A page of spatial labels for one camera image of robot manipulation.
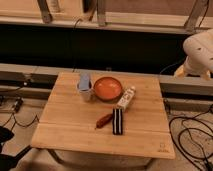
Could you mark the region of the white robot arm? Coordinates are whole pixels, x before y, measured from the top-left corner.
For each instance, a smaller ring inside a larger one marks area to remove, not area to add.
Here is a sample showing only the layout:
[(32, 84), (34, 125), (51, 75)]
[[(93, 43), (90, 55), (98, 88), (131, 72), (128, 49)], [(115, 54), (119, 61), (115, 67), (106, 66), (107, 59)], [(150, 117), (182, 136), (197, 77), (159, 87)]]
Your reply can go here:
[(187, 57), (174, 76), (192, 75), (209, 80), (213, 73), (213, 29), (189, 36), (183, 42), (183, 50)]

